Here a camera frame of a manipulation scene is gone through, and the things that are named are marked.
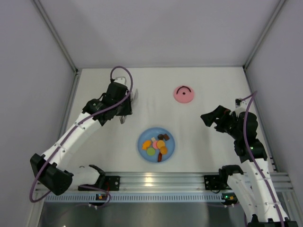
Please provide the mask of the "brown square chocolate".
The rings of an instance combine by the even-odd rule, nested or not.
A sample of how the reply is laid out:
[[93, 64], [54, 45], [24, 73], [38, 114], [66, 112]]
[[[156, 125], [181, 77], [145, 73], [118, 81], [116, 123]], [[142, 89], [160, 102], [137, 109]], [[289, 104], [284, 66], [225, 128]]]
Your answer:
[[170, 140], [170, 137], [169, 137], [167, 134], [163, 134], [163, 138], [164, 138], [164, 140], [166, 140], [166, 141]]

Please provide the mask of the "dark round chocolate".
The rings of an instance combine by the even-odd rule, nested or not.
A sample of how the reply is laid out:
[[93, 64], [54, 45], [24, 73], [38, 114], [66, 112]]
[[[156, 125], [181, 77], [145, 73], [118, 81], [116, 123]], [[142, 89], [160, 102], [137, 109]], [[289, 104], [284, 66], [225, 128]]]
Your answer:
[[162, 135], [162, 134], [159, 134], [159, 135], [158, 135], [158, 139], [163, 140], [163, 139], [164, 139], [163, 135]]

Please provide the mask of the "tan round cracker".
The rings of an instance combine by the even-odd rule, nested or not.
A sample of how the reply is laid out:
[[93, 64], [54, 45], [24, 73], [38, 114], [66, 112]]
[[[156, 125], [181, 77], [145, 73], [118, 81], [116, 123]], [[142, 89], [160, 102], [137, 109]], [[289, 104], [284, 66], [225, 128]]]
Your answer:
[[160, 149], [161, 147], [165, 146], [165, 142], [163, 140], [159, 140], [157, 143], [158, 149]]

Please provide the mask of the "orange fish cookie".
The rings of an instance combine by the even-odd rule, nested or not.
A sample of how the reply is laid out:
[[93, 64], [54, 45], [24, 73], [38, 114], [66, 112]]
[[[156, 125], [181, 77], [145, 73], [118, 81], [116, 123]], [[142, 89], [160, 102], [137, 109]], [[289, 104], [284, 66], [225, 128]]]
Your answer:
[[152, 141], [151, 140], [146, 140], [143, 144], [142, 144], [142, 150], [147, 150], [152, 146]]

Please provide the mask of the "pink sandwich cookie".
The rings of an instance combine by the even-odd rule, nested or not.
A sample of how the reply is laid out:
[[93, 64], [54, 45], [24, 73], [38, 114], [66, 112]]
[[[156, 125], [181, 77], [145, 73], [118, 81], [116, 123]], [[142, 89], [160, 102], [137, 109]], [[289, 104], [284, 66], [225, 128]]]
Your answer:
[[154, 142], [152, 143], [152, 147], [153, 147], [154, 149], [158, 149], [157, 143], [158, 143], [157, 140], [154, 141]]

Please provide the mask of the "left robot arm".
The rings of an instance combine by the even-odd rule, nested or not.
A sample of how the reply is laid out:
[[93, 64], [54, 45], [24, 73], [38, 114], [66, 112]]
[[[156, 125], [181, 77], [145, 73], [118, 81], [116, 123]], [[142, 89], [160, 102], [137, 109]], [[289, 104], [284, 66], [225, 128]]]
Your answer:
[[126, 79], [111, 80], [107, 91], [99, 99], [87, 102], [74, 124], [43, 154], [34, 154], [30, 164], [38, 181], [53, 194], [61, 195], [70, 187], [80, 191], [102, 188], [105, 172], [96, 165], [68, 169], [68, 164], [80, 146], [115, 116], [132, 114], [130, 91]]

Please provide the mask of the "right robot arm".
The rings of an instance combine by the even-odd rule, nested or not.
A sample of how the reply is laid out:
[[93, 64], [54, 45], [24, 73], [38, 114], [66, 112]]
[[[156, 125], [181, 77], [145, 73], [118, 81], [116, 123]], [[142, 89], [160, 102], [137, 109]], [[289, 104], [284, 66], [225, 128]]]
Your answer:
[[257, 139], [258, 121], [255, 114], [237, 108], [231, 111], [218, 106], [201, 115], [207, 127], [215, 123], [215, 130], [229, 134], [240, 165], [227, 165], [219, 169], [223, 185], [232, 189], [246, 216], [249, 227], [296, 227], [283, 209], [275, 191], [267, 153]]

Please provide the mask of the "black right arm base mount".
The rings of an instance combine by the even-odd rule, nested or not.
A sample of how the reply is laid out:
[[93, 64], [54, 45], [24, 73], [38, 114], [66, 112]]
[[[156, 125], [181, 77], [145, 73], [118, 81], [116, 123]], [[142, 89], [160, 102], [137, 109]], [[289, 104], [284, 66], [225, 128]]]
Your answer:
[[219, 175], [204, 175], [204, 184], [207, 191], [214, 193], [229, 189], [228, 185], [222, 181]]

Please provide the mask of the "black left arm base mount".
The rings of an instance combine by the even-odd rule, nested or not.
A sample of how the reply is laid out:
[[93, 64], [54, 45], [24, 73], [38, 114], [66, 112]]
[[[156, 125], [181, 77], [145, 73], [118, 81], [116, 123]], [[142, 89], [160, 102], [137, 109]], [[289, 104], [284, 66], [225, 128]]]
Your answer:
[[119, 191], [120, 188], [120, 176], [110, 175], [102, 176], [93, 185], [84, 184], [78, 187], [79, 191]]

